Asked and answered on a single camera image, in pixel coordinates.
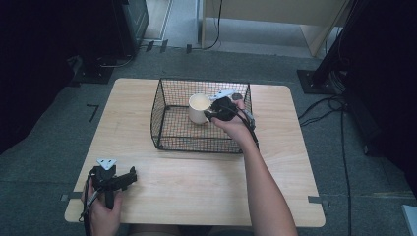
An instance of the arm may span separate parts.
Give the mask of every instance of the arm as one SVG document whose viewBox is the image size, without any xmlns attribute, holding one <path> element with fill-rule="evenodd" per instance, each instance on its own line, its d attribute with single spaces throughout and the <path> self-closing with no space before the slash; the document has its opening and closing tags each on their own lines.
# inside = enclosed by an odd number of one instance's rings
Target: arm
<svg viewBox="0 0 417 236">
<path fill-rule="evenodd" d="M 242 100 L 238 101 L 243 109 Z M 250 132 L 238 117 L 229 122 L 212 118 L 243 150 L 248 204 L 256 235 L 297 235 L 291 211 L 276 185 Z"/>
</svg>

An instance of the finger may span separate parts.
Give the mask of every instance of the finger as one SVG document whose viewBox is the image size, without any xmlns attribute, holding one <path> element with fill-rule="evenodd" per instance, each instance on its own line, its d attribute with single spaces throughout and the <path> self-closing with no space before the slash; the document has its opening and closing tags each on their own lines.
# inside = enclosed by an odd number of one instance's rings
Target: finger
<svg viewBox="0 0 417 236">
<path fill-rule="evenodd" d="M 245 102 L 243 99 L 233 100 L 232 102 L 235 103 L 239 109 L 245 109 Z"/>
<path fill-rule="evenodd" d="M 85 184 L 83 188 L 83 193 L 81 194 L 81 202 L 84 202 L 84 196 L 86 194 L 86 186 L 87 185 Z M 88 198 L 92 196 L 93 192 L 94 192 L 94 188 L 92 186 L 92 180 L 89 180 Z"/>
<path fill-rule="evenodd" d="M 220 129 L 224 128 L 225 122 L 215 117 L 211 118 L 211 122 Z"/>
</svg>

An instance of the black tape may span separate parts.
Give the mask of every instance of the black tape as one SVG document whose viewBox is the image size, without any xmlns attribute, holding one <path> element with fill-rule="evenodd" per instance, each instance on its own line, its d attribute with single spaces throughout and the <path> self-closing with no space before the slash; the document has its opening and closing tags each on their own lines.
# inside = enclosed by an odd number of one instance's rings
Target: black tape
<svg viewBox="0 0 417 236">
<path fill-rule="evenodd" d="M 168 39 L 162 41 L 162 46 L 160 47 L 160 53 L 166 51 L 166 45 L 168 45 Z"/>
<path fill-rule="evenodd" d="M 152 50 L 154 43 L 155 43 L 155 41 L 151 41 L 150 43 L 148 43 L 147 52 Z"/>
<path fill-rule="evenodd" d="M 71 199 L 80 199 L 83 192 L 72 192 L 67 195 L 61 195 L 62 202 L 68 202 Z"/>
<path fill-rule="evenodd" d="M 323 207 L 330 207 L 328 200 L 324 200 L 321 197 L 313 197 L 309 196 L 309 203 L 310 204 L 321 204 Z"/>
<path fill-rule="evenodd" d="M 309 196 L 309 203 L 310 204 L 321 204 L 322 203 L 322 198 Z"/>
<path fill-rule="evenodd" d="M 190 54 L 191 50 L 193 50 L 193 46 L 191 44 L 187 44 L 187 54 Z"/>
<path fill-rule="evenodd" d="M 89 122 L 91 123 L 92 119 L 94 119 L 95 113 L 97 113 L 98 107 L 99 105 L 91 105 L 91 104 L 87 104 L 88 107 L 95 107 L 91 117 L 89 118 Z"/>
</svg>

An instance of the forearm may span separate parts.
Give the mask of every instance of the forearm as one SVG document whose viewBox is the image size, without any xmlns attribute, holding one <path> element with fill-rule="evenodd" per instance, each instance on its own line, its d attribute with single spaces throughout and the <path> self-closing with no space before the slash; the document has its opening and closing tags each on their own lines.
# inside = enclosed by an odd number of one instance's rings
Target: forearm
<svg viewBox="0 0 417 236">
<path fill-rule="evenodd" d="M 249 211 L 256 235 L 296 235 L 291 211 L 254 142 L 242 144 Z"/>
</svg>

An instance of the person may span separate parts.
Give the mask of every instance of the person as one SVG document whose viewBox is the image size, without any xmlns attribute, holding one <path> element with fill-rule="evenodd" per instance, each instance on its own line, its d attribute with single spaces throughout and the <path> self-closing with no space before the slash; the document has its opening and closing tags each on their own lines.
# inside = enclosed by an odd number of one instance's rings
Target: person
<svg viewBox="0 0 417 236">
<path fill-rule="evenodd" d="M 234 102 L 239 109 L 245 109 L 243 100 Z M 253 233 L 262 236 L 297 235 L 297 229 L 288 204 L 271 176 L 251 133 L 240 118 L 235 116 L 231 121 L 211 118 L 211 122 L 227 133 L 243 150 Z M 89 188 L 89 192 L 89 196 L 92 195 L 92 188 Z M 120 225 L 121 205 L 121 193 L 115 195 L 113 210 L 106 208 L 101 201 L 94 201 L 90 212 L 90 226 L 93 236 L 116 235 Z M 157 230 L 165 233 L 150 235 L 180 235 L 178 228 L 174 225 L 161 227 L 164 227 L 164 229 L 155 225 L 138 224 L 131 228 L 131 233 L 132 235 L 146 236 L 147 234 L 141 234 L 140 232 Z"/>
</svg>

